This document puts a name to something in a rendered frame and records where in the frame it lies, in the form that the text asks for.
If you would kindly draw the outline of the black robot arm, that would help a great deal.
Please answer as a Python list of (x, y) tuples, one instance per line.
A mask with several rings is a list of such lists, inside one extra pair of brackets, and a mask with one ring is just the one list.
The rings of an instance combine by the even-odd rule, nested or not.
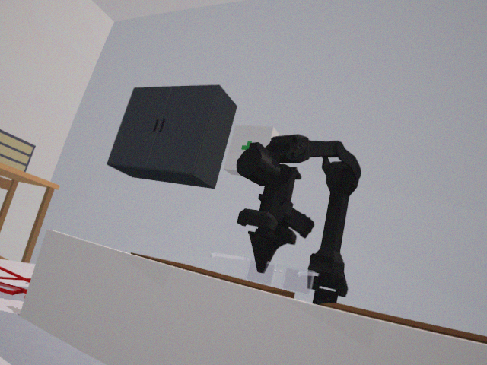
[[(259, 142), (250, 143), (237, 160), (237, 172), (265, 186), (264, 190), (277, 190), (292, 196), (295, 180), (302, 177), (297, 167), (281, 163), (301, 163), (310, 157), (323, 158), (322, 169), (330, 191), (321, 247), (310, 256), (308, 267), (319, 273), (314, 276), (311, 288), (315, 290), (313, 303), (337, 303), (338, 296), (345, 297), (348, 290), (340, 249), (349, 196), (357, 189), (361, 177), (357, 158), (340, 141), (311, 141), (300, 134), (281, 135), (272, 137), (266, 147)], [(330, 163), (328, 157), (339, 157), (341, 161)], [(289, 198), (284, 201), (276, 220), (282, 224), (284, 221), (299, 236), (306, 238), (314, 223), (306, 214), (292, 208), (292, 203), (289, 206), (289, 202)]]

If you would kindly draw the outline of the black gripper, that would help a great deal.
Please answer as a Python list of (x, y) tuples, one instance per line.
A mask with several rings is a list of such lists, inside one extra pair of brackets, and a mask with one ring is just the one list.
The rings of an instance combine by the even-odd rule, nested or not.
[[(277, 248), (286, 243), (296, 243), (297, 236), (294, 231), (289, 229), (284, 221), (282, 224), (276, 220), (280, 208), (288, 198), (291, 206), (291, 197), (288, 193), (267, 189), (263, 194), (259, 194), (259, 211), (245, 208), (239, 213), (238, 224), (258, 227), (256, 232), (248, 231), (248, 234), (259, 273), (264, 272), (267, 262), (271, 262)], [(291, 207), (293, 208), (293, 203)]]

